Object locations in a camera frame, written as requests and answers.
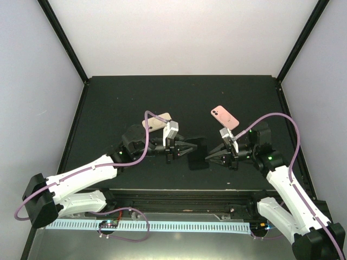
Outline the pink cased phone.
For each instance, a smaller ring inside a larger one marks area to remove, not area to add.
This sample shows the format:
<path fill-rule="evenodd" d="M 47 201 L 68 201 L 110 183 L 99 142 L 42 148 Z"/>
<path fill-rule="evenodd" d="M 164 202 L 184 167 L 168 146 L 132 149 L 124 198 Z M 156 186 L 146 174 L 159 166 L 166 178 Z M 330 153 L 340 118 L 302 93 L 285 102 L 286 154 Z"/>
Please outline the pink cased phone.
<path fill-rule="evenodd" d="M 210 113 L 221 125 L 231 131 L 239 125 L 239 121 L 221 105 L 213 108 Z"/>

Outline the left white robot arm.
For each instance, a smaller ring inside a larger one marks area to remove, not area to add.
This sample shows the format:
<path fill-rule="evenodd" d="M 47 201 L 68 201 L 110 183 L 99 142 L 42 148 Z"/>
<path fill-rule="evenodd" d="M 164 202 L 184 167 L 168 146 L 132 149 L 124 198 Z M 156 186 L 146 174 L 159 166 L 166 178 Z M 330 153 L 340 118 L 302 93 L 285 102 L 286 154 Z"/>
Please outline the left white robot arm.
<path fill-rule="evenodd" d="M 115 213 L 117 204 L 107 190 L 90 193 L 83 189 L 104 180 L 113 179 L 124 168 L 132 166 L 143 154 L 164 154 L 166 162 L 197 150 L 197 145 L 187 142 L 177 134 L 178 124 L 169 122 L 162 128 L 163 137 L 150 139 L 149 130 L 132 125 L 121 137 L 118 146 L 93 162 L 75 170 L 44 177 L 32 176 L 22 200 L 28 214 L 27 220 L 35 229 L 43 228 L 56 219 L 82 212 L 101 212 L 104 216 Z"/>

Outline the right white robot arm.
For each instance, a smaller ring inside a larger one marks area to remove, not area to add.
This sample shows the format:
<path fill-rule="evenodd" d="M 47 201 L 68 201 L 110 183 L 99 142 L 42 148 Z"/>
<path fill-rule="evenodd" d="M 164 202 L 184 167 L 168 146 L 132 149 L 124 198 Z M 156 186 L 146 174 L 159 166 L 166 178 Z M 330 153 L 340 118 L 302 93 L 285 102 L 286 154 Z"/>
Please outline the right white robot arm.
<path fill-rule="evenodd" d="M 247 131 L 248 142 L 243 145 L 226 127 L 220 135 L 223 143 L 206 161 L 237 170 L 240 161 L 251 160 L 284 202 L 280 205 L 266 191 L 257 192 L 246 205 L 250 217 L 269 220 L 290 242 L 296 259 L 345 258 L 344 228 L 324 215 L 304 191 L 283 155 L 273 148 L 271 130 L 265 122 Z"/>

